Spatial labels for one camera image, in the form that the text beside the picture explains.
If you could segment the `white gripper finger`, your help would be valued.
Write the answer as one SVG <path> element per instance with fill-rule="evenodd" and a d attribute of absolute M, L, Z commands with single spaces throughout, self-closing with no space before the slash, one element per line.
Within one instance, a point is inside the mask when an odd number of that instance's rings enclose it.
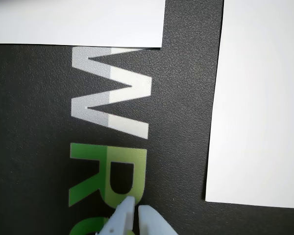
<path fill-rule="evenodd" d="M 138 207 L 140 235 L 178 235 L 164 217 L 149 205 Z"/>
<path fill-rule="evenodd" d="M 98 235 L 126 235 L 133 229 L 135 198 L 127 196 L 105 223 Z"/>

